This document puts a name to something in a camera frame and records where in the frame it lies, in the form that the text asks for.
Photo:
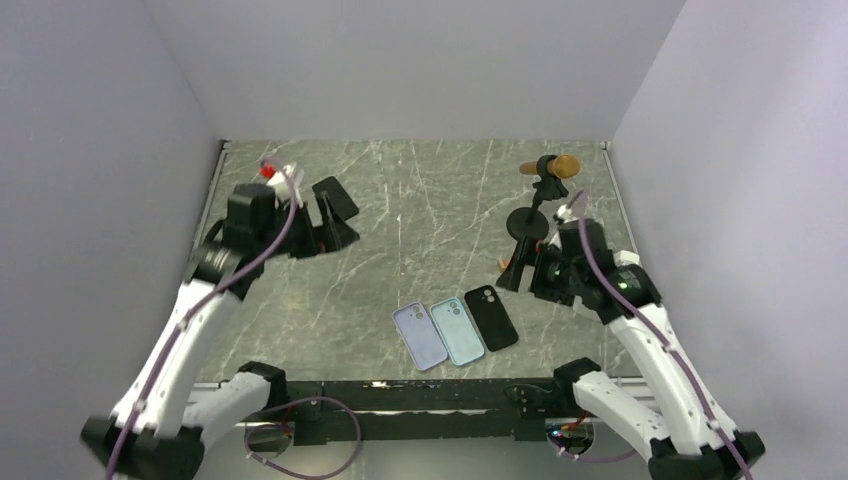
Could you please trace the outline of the black phone without case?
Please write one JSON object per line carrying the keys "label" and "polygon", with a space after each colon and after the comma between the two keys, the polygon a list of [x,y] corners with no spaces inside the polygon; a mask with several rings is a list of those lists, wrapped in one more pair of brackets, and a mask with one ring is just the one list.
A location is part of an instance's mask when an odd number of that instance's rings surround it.
{"label": "black phone without case", "polygon": [[359,207],[335,176],[328,176],[313,184],[312,191],[317,199],[325,199],[329,203],[332,217],[337,221],[347,221],[360,212]]}

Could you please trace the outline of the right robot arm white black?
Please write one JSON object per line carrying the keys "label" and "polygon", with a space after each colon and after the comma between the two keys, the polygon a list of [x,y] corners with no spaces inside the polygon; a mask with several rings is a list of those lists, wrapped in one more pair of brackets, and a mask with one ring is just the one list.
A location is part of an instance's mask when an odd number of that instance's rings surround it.
{"label": "right robot arm white black", "polygon": [[653,479],[749,479],[764,455],[759,434],[741,430],[688,359],[660,292],[631,251],[613,251],[592,219],[562,221],[549,240],[517,240],[496,284],[518,288],[532,268],[534,297],[596,317],[634,361],[657,407],[580,358],[553,373],[553,406],[606,423],[646,463]]}

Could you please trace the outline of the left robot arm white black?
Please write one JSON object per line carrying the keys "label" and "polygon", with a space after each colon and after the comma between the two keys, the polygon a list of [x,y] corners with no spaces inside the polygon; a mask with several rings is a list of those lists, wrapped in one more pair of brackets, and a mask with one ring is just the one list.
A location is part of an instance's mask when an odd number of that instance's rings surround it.
{"label": "left robot arm white black", "polygon": [[194,249],[171,316],[137,378],[110,414],[89,417],[81,442],[107,478],[191,479],[206,451],[235,424],[257,415],[276,421],[293,407],[285,372],[242,365],[219,389],[190,400],[208,348],[240,308],[267,260],[305,259],[359,239],[359,209],[334,177],[312,188],[321,219],[287,182],[237,185],[225,216]]}

